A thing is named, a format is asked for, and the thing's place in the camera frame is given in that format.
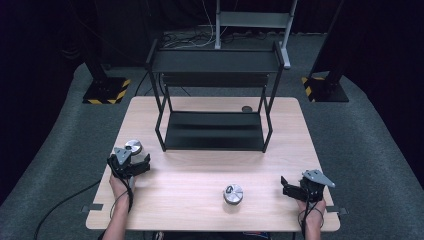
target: hand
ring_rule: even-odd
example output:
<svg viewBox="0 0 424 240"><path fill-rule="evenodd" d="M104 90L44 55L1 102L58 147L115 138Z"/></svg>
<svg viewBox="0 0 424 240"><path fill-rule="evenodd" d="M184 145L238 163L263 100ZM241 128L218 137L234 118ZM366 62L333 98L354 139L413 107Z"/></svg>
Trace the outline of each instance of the hand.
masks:
<svg viewBox="0 0 424 240"><path fill-rule="evenodd" d="M299 206L299 213L305 211L306 203L300 200L296 200L297 205ZM326 202L324 199L317 202L314 210L312 210L306 217L306 227L305 227L305 239L306 240L316 240L321 239L321 225L323 223L323 216L326 207Z"/></svg>

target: round metal container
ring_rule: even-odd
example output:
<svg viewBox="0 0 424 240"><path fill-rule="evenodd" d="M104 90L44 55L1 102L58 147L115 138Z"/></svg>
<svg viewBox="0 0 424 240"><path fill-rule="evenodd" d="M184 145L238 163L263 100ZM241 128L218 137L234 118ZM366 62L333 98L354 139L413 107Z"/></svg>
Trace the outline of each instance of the round metal container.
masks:
<svg viewBox="0 0 424 240"><path fill-rule="evenodd" d="M224 190L224 199L228 204L239 204L243 199L243 189L237 184L228 185Z"/></svg>
<svg viewBox="0 0 424 240"><path fill-rule="evenodd" d="M131 150L131 155L137 155L143 150L143 146L139 140L129 140L125 143L125 149Z"/></svg>

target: white metal stand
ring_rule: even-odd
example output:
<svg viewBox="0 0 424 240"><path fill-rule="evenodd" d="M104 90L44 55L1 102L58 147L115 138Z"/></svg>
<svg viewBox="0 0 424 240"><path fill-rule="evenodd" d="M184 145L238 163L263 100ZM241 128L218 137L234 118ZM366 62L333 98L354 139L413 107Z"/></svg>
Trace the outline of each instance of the white metal stand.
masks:
<svg viewBox="0 0 424 240"><path fill-rule="evenodd" d="M298 0L293 0L289 13L255 13L221 11L221 0L216 0L215 49L221 49L221 26L285 28L284 39L279 43L281 54L284 59L284 68L290 69L290 60L286 46L293 23L297 1Z"/></svg>

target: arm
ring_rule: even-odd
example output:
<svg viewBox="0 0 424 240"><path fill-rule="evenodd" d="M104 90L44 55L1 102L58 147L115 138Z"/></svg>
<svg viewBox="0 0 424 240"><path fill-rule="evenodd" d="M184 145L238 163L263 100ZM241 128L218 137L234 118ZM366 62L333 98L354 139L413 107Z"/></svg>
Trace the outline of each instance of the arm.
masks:
<svg viewBox="0 0 424 240"><path fill-rule="evenodd" d="M118 178L115 178L113 175L111 175L109 183L112 187L113 195L115 196L115 199L117 199L117 201L115 204L115 208L113 210L112 219L109 222L109 225L105 231L103 239L104 240L124 239L125 228L126 228L127 217L128 217L129 196L128 194L125 193L127 191L126 187L124 186L124 184L122 184L122 182Z"/></svg>
<svg viewBox="0 0 424 240"><path fill-rule="evenodd" d="M299 206L299 212L301 213L306 209L306 203L296 200L297 205ZM306 226L305 226L305 239L306 240L320 240L321 239L321 224L322 224L322 214L325 211L325 200L321 200L315 206L315 209L312 210L309 215L306 217Z"/></svg>

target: black metal shelf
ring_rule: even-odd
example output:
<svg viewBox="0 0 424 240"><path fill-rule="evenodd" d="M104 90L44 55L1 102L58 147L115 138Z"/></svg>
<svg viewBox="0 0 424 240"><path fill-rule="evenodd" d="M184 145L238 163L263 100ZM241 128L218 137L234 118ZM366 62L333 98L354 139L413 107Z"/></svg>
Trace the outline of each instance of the black metal shelf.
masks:
<svg viewBox="0 0 424 240"><path fill-rule="evenodd" d="M256 150L264 138L259 113L171 113L166 133L167 149Z"/></svg>
<svg viewBox="0 0 424 240"><path fill-rule="evenodd" d="M146 61L159 109L156 134L162 150L238 150L265 152L272 134L270 112L284 68L278 42L270 50L174 50L158 49L155 41ZM165 85L163 100L155 73ZM266 87L276 73L269 102ZM179 111L174 109L170 87L258 88L258 108L251 112ZM160 124L166 103L170 110L165 141ZM264 139L261 110L268 133Z"/></svg>

